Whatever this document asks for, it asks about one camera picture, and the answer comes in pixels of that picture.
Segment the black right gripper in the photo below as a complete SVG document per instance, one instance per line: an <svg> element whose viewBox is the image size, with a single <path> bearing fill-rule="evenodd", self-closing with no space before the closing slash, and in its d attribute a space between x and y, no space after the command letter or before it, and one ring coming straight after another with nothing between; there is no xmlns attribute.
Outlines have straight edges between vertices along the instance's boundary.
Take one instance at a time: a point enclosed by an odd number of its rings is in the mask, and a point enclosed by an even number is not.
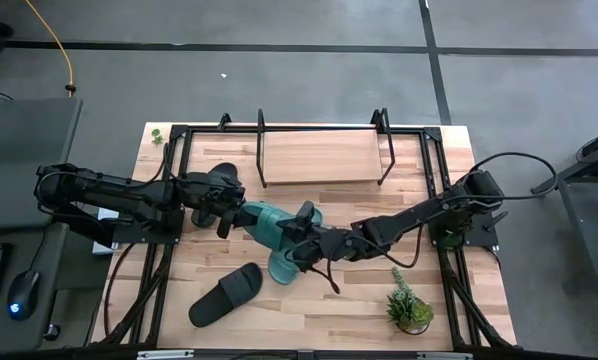
<svg viewBox="0 0 598 360"><path fill-rule="evenodd" d="M312 227L315 207L305 201L294 218L280 221L284 236L304 236ZM368 249L360 232L350 229L315 227L305 240L287 250L286 259L307 272L322 259L356 261Z"/></svg>

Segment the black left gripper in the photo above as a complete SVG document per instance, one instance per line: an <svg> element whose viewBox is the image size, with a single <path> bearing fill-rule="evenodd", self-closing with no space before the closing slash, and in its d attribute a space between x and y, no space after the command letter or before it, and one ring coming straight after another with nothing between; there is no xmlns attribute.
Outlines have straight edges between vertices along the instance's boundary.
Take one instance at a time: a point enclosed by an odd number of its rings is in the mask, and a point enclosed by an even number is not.
<svg viewBox="0 0 598 360"><path fill-rule="evenodd" d="M258 207L244 202L245 188L233 174L190 172L176 179L176 192L182 205L221 216L217 235L226 239L234 227L254 226Z"/></svg>

